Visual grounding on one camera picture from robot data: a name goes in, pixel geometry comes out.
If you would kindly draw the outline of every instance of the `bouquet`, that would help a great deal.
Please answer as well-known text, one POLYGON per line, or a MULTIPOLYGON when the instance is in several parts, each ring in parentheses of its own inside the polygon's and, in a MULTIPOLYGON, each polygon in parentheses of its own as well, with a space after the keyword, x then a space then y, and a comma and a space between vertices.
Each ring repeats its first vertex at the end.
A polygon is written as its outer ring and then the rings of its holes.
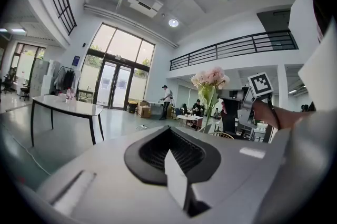
POLYGON ((207 109, 206 126, 208 125, 214 106, 219 101, 216 91, 223 89, 229 81, 229 77, 225 75, 224 70, 220 67, 215 67, 208 72, 197 73, 191 78, 191 82, 198 89, 200 100, 207 109))

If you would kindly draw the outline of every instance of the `black table leg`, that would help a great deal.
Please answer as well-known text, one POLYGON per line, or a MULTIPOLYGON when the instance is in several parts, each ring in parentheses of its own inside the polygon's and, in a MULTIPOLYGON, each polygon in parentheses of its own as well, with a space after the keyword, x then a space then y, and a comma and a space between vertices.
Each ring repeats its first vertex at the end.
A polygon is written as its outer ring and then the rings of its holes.
POLYGON ((94 125, 93 125, 93 117, 92 116, 89 118, 89 124, 90 124, 91 140, 93 141, 93 145, 96 145, 94 125))
POLYGON ((100 114, 98 115, 98 122, 100 124, 100 130, 101 130, 102 138, 103 138, 103 141, 104 141, 103 129, 102 129, 102 123, 101 123, 101 115, 100 114))
POLYGON ((34 147, 34 108, 35 108, 35 101, 33 100, 32 103, 32 113, 31 113, 31 139, 32 139, 32 146, 34 147))
POLYGON ((52 129, 54 129, 53 110, 51 109, 52 129))

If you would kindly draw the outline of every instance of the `white shirt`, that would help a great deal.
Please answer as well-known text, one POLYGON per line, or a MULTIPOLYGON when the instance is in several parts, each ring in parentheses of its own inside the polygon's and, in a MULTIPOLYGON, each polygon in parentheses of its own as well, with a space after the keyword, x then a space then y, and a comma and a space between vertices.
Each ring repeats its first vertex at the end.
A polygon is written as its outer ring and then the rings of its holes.
POLYGON ((164 97, 166 97, 167 95, 168 95, 168 97, 167 97, 164 101, 169 101, 169 102, 171 102, 171 98, 170 98, 171 91, 170 91, 169 88, 167 88, 167 89, 165 90, 165 96, 164 96, 164 97))

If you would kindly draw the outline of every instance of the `ceiling light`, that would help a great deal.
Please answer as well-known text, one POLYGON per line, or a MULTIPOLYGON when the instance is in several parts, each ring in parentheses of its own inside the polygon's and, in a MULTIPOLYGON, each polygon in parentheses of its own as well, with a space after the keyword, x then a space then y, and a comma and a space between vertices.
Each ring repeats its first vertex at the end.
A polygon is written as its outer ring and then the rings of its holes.
POLYGON ((22 28, 12 28, 12 31, 15 33, 25 33, 26 31, 22 28))
POLYGON ((171 27, 177 27, 179 25, 179 22, 177 19, 171 19, 168 24, 171 26, 171 27))

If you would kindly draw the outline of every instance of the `trash can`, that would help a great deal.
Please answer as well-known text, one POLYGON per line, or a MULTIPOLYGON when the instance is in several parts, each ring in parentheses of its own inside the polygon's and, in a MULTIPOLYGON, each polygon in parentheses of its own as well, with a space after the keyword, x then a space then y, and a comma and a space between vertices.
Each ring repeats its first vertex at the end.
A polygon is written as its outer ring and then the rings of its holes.
POLYGON ((129 102, 128 104, 128 112, 131 114, 134 114, 136 112, 136 107, 137 107, 137 103, 134 101, 129 102))

